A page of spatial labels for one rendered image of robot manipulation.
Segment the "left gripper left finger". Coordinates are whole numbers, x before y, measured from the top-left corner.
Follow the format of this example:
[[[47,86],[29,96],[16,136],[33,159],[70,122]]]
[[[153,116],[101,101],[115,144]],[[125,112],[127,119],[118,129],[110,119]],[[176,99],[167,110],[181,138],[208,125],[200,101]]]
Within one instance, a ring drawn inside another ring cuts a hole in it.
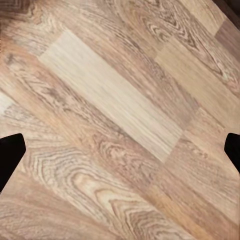
[[[26,152],[22,133],[0,138],[0,193]]]

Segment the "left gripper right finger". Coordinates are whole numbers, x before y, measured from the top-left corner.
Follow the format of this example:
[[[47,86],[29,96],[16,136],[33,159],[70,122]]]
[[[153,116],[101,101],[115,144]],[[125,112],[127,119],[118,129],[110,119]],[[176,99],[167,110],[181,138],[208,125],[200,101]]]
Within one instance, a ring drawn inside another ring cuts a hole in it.
[[[228,133],[224,151],[240,173],[240,135],[235,133]]]

